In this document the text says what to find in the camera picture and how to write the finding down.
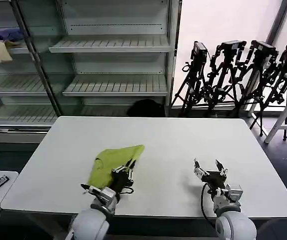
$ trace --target gray floor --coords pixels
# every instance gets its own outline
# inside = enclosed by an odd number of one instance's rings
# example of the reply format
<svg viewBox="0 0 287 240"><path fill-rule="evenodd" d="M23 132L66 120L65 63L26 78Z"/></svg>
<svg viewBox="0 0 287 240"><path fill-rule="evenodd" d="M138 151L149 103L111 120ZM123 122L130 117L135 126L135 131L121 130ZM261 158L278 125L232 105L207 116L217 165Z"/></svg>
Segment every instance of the gray floor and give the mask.
<svg viewBox="0 0 287 240"><path fill-rule="evenodd" d="M265 117L264 125L268 131L274 125L275 121L276 118ZM259 137L258 126L255 126L252 132L256 136L256 139L260 143L261 147L267 154L274 168L278 172L280 178L283 180L284 184L287 187L287 141L283 141L283 131L279 131L270 144L265 144L263 142L264 137ZM24 148L27 151L19 152L19 151L13 151L16 150L16 148L18 148L17 145L0 146L0 150L1 149L8 150L8 151L0 151L0 170L20 172L27 163L30 156L33 154L33 151L36 147L37 147L36 145L20 146L21 149ZM118 229L118 227L114 226L111 227L112 229ZM16 216L14 218L14 216L11 213L3 212L0 218L0 239L1 238L8 239L9 236L11 236L11 239L16 240L51 239L46 233L34 227L33 224L29 223L29 220L25 219L24 217L20 218ZM286 239L287 239L287 220L282 220L274 224L271 224L257 237L257 240L286 240Z"/></svg>

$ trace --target robotic arm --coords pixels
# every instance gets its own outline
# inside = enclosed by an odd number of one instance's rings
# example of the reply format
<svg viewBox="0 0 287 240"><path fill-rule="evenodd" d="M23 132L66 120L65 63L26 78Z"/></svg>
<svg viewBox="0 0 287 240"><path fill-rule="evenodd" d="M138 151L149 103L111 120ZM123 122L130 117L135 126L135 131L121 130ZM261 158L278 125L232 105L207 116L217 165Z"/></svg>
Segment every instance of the robotic arm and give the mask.
<svg viewBox="0 0 287 240"><path fill-rule="evenodd" d="M239 200L243 190L239 187L225 186L227 168L216 160L219 171L203 170L194 159L194 173L205 183L201 191L201 211L204 212L203 197L206 186L213 201L213 211L217 216L215 230L220 240L256 240L257 230L255 224L241 213Z"/></svg>
<svg viewBox="0 0 287 240"><path fill-rule="evenodd" d="M103 240L109 228L109 222L115 214L115 208L121 194L131 194L133 168L135 162L131 160L111 172L112 182L109 186L98 189L94 186L82 184L88 193L96 198L90 208L79 213L72 222L66 240ZM218 171L206 171L194 160L194 173L205 183L201 191L201 210L206 186L213 201L213 211L217 215L215 225L220 240L256 240L257 230L254 223L241 213L239 200L243 194L240 187L225 186L227 168L216 160Z"/></svg>
<svg viewBox="0 0 287 240"><path fill-rule="evenodd" d="M90 208L80 212L73 220L65 240L103 240L109 228L109 222L115 214L115 208L122 194L132 194L133 168L135 162L130 160L126 165L111 171L112 182L102 190L94 186L81 186L96 198Z"/></svg>

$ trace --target shelf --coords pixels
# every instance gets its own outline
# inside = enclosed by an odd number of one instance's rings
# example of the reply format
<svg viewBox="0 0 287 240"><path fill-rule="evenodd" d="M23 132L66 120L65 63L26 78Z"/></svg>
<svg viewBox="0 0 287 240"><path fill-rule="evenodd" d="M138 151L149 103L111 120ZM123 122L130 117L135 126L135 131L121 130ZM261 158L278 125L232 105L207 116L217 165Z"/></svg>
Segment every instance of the shelf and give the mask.
<svg viewBox="0 0 287 240"><path fill-rule="evenodd" d="M48 52L49 46L54 44L49 37L35 37L33 41L38 53ZM7 49L10 54L29 54L25 40L21 40L15 47L8 47Z"/></svg>
<svg viewBox="0 0 287 240"><path fill-rule="evenodd" d="M52 84L54 92L62 89L60 84ZM36 74L0 74L0 96L46 97L47 93Z"/></svg>
<svg viewBox="0 0 287 240"><path fill-rule="evenodd" d="M62 93L65 96L166 96L164 75L80 74Z"/></svg>
<svg viewBox="0 0 287 240"><path fill-rule="evenodd" d="M67 36L49 47L51 53L170 52L165 35Z"/></svg>
<svg viewBox="0 0 287 240"><path fill-rule="evenodd" d="M51 105L0 105L0 127L51 127L56 119Z"/></svg>
<svg viewBox="0 0 287 240"><path fill-rule="evenodd" d="M7 49L10 54L29 54L29 50L24 40L20 41L19 45L8 47Z"/></svg>
<svg viewBox="0 0 287 240"><path fill-rule="evenodd" d="M126 117L130 106L122 105L86 105L81 116L87 117Z"/></svg>

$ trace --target black cable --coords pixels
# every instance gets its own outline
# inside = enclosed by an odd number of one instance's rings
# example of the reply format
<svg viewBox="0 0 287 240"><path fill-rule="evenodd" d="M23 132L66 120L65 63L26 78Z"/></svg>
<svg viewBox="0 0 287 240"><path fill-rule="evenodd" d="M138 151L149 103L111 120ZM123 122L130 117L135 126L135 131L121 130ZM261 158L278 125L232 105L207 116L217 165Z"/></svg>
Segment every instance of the black cable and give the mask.
<svg viewBox="0 0 287 240"><path fill-rule="evenodd" d="M206 221L214 228L216 229L216 226L214 223L212 223L209 218L206 216L205 214L205 211L204 211L204 192L205 192L205 188L207 186L207 183L205 183L202 187L202 190L201 190L201 212L202 212L202 215L204 217L204 219L206 219Z"/></svg>

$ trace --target metal shelving unit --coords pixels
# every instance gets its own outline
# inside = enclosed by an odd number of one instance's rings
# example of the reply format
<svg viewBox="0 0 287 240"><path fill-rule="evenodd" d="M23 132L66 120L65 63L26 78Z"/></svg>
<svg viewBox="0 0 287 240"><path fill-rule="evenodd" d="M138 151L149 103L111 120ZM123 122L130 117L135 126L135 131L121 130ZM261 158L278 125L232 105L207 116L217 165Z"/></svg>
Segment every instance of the metal shelving unit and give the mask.
<svg viewBox="0 0 287 240"><path fill-rule="evenodd" d="M14 9L9 1L0 1L0 30L16 28L17 21ZM50 29L42 22L35 22L34 29L43 32ZM35 48L28 48L26 43L31 39L21 40L17 45L9 47L12 61L0 63L0 128L1 129L45 129L56 120L57 114L48 98L41 73L37 69L39 59L36 53L48 52L53 42L45 36L34 37ZM56 66L48 67L56 73ZM55 74L54 92L62 92L62 75Z"/></svg>
<svg viewBox="0 0 287 240"><path fill-rule="evenodd" d="M55 92L60 89L60 84L53 88ZM47 93L37 74L1 74L0 96L47 97Z"/></svg>
<svg viewBox="0 0 287 240"><path fill-rule="evenodd" d="M63 92L65 96L166 96L161 74L77 75Z"/></svg>
<svg viewBox="0 0 287 240"><path fill-rule="evenodd" d="M129 106L122 105L86 105L81 110L82 116L88 117L124 117Z"/></svg>
<svg viewBox="0 0 287 240"><path fill-rule="evenodd" d="M51 46L51 53L159 53L170 52L165 35L67 36Z"/></svg>
<svg viewBox="0 0 287 240"><path fill-rule="evenodd" d="M126 116L125 109L147 98L167 103L178 0L57 3L66 35L49 51L71 54L75 77L62 95L81 99L81 115L89 110L92 116L114 116L113 109L120 108L117 112Z"/></svg>
<svg viewBox="0 0 287 240"><path fill-rule="evenodd" d="M0 105L0 127L51 127L57 115L51 105Z"/></svg>

